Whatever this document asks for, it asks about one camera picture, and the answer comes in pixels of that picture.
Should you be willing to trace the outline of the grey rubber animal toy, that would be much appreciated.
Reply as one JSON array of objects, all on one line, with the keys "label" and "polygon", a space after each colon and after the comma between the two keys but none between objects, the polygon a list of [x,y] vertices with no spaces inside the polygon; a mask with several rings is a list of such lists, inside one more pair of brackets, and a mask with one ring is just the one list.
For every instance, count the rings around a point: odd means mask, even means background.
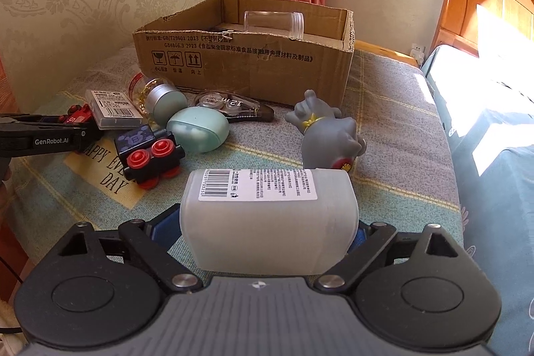
[{"label": "grey rubber animal toy", "polygon": [[366,153],[366,141],[357,133],[356,120],[343,117],[308,89],[304,99],[284,119],[303,135],[300,147],[305,169],[339,169],[350,172],[356,159]]}]

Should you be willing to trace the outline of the white translucent plastic bottle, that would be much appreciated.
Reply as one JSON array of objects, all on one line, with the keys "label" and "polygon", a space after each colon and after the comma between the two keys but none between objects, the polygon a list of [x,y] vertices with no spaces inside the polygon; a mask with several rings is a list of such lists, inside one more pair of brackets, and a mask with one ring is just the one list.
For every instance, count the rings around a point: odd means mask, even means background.
[{"label": "white translucent plastic bottle", "polygon": [[188,176],[180,229],[202,270],[314,276],[356,237],[358,205],[339,169],[199,169]]}]

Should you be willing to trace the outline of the mint green oval case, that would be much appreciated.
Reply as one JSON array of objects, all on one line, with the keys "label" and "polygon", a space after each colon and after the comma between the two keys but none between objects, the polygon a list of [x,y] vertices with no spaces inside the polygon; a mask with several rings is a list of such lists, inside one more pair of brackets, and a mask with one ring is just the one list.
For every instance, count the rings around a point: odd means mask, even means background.
[{"label": "mint green oval case", "polygon": [[190,106],[168,120],[167,130],[186,154],[208,153],[221,146],[228,137],[226,117],[211,108]]}]

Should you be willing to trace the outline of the blue floral bedsheet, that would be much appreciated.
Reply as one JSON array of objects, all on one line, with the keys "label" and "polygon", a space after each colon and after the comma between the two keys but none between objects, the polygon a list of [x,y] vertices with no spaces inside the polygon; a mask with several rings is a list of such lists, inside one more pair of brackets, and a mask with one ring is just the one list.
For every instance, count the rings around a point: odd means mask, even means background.
[{"label": "blue floral bedsheet", "polygon": [[422,71],[447,135],[467,252],[502,301],[490,346],[533,353],[533,94],[448,45]]}]

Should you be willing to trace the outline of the clear card case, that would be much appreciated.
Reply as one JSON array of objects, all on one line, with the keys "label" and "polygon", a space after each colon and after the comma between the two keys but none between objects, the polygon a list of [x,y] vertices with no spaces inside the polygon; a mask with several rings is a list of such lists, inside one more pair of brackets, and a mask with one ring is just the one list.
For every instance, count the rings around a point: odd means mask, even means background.
[{"label": "clear card case", "polygon": [[131,130],[144,122],[123,92],[87,89],[85,97],[100,130]]}]

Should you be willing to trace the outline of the red toy fire truck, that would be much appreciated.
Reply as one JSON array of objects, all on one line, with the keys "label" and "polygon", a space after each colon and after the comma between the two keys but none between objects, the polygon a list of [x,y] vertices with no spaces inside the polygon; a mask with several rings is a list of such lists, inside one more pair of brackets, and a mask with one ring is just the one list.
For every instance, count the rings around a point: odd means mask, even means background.
[{"label": "red toy fire truck", "polygon": [[88,104],[73,105],[66,115],[59,116],[58,122],[64,125],[88,124],[94,121],[93,114]]}]

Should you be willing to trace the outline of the brown cardboard box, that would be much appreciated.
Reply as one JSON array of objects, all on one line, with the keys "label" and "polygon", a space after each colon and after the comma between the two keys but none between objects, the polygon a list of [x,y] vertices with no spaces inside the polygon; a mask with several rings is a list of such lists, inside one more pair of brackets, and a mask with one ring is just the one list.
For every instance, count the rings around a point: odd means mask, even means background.
[{"label": "brown cardboard box", "polygon": [[[300,13],[304,32],[247,31],[249,12]],[[306,90],[340,106],[354,53],[351,10],[291,0],[206,0],[133,34],[141,71],[178,88],[231,91],[292,106]]]}]

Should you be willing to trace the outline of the correction tape dispenser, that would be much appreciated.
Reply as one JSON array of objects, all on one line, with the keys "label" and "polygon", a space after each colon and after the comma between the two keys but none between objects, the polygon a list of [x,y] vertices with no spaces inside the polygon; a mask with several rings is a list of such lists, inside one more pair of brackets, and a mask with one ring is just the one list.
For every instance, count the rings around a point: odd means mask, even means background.
[{"label": "correction tape dispenser", "polygon": [[194,104],[223,114],[229,123],[241,121],[272,122],[274,110],[257,100],[226,91],[199,93]]}]

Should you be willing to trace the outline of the white wall plug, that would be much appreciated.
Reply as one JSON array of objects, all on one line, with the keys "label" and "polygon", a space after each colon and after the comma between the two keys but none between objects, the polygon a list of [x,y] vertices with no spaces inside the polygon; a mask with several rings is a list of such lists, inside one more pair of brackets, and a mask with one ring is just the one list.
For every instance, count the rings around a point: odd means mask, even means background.
[{"label": "white wall plug", "polygon": [[413,43],[410,50],[410,57],[416,60],[418,66],[422,66],[426,59],[426,47],[418,43]]}]

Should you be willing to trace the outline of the clear plastic jar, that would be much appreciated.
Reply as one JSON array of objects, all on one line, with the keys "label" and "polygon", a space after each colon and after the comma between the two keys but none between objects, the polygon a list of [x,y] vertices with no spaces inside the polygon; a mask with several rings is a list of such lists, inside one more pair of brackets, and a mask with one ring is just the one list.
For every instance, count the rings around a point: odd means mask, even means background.
[{"label": "clear plastic jar", "polygon": [[245,11],[244,30],[302,40],[304,15],[300,12]]}]

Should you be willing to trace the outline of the glass bottle gold capsules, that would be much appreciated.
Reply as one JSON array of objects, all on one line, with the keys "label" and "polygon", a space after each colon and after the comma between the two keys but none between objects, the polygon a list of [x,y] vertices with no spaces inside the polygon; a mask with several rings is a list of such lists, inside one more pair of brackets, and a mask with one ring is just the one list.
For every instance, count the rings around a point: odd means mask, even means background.
[{"label": "glass bottle gold capsules", "polygon": [[142,72],[130,80],[127,95],[144,117],[161,127],[166,127],[174,114],[188,107],[187,97],[171,81],[148,77]]}]

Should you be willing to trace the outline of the black toy train red wheels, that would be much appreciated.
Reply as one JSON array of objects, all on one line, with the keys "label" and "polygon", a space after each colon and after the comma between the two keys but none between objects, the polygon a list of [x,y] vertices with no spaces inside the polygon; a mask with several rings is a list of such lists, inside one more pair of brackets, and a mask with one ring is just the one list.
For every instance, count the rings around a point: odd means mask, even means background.
[{"label": "black toy train red wheels", "polygon": [[114,145],[125,178],[144,190],[155,188],[161,179],[177,176],[186,157],[169,131],[153,131],[149,125],[121,132]]}]

